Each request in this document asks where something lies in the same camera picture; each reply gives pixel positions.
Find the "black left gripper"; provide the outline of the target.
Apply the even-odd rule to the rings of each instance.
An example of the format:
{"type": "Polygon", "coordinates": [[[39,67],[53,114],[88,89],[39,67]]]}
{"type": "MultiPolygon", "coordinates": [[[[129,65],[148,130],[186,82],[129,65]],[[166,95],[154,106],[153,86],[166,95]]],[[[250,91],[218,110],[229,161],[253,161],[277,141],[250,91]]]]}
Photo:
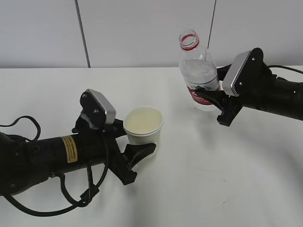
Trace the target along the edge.
{"type": "Polygon", "coordinates": [[[156,150],[154,143],[127,144],[123,156],[116,138],[125,136],[126,132],[124,121],[119,119],[115,119],[111,125],[105,125],[103,129],[93,130],[79,116],[72,132],[75,133],[73,138],[80,162],[91,161],[93,166],[106,164],[124,185],[135,181],[137,173],[132,169],[142,160],[154,155],[156,150]]]}

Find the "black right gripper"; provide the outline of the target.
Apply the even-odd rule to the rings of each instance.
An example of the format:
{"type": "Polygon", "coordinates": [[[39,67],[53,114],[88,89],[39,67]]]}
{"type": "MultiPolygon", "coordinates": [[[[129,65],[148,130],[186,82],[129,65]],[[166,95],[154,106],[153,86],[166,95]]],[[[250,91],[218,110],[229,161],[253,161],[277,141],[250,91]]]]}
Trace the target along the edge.
{"type": "MultiPolygon", "coordinates": [[[[230,66],[231,65],[227,65],[217,68],[217,75],[220,81],[224,80],[230,66]]],[[[242,105],[238,102],[237,98],[225,95],[224,91],[197,89],[195,90],[195,94],[202,105],[214,105],[222,111],[222,113],[217,117],[217,121],[223,126],[229,127],[242,109],[242,105]]]]}

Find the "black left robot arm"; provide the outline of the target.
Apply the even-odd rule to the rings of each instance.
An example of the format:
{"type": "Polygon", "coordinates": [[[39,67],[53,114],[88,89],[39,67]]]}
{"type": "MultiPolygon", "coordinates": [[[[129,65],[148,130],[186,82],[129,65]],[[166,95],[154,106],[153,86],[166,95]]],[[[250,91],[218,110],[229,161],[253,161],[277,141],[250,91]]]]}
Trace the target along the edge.
{"type": "Polygon", "coordinates": [[[126,135],[123,122],[99,130],[78,119],[72,134],[28,141],[18,135],[0,135],[0,194],[16,195],[57,174],[107,164],[123,185],[135,181],[135,165],[154,153],[156,144],[128,144],[121,152],[116,139],[126,135]]]}

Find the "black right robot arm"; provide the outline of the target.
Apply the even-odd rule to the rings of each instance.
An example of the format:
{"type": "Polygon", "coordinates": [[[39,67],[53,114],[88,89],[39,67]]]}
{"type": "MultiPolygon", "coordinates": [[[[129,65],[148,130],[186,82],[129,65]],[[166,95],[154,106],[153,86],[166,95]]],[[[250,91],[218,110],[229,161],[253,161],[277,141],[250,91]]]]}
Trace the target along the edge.
{"type": "Polygon", "coordinates": [[[215,105],[219,124],[229,127],[243,107],[297,120],[303,119],[303,84],[273,74],[264,63],[231,64],[217,70],[223,82],[231,78],[234,91],[196,90],[198,97],[215,105]]]}

